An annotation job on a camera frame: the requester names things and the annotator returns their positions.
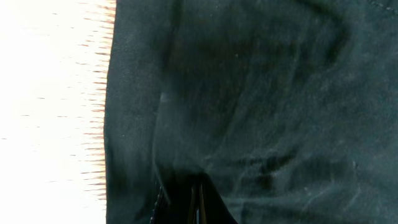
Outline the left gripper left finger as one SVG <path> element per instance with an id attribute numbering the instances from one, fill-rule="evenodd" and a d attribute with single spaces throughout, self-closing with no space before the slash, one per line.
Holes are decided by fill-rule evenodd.
<path id="1" fill-rule="evenodd" d="M 163 186 L 159 187 L 154 203 L 150 224 L 197 224 L 198 223 L 197 184 L 177 190 L 174 200 L 167 198 Z"/>

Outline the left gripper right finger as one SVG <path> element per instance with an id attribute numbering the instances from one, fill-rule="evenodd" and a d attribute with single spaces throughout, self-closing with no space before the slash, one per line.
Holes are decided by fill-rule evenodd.
<path id="1" fill-rule="evenodd" d="M 209 179 L 202 179 L 198 186 L 198 222 L 199 224 L 238 224 Z"/>

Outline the black shorts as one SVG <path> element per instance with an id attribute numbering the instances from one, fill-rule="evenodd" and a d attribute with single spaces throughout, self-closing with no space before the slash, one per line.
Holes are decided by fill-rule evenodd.
<path id="1" fill-rule="evenodd" d="M 118 0 L 106 222 L 209 179 L 237 223 L 397 222 L 397 2 Z"/>

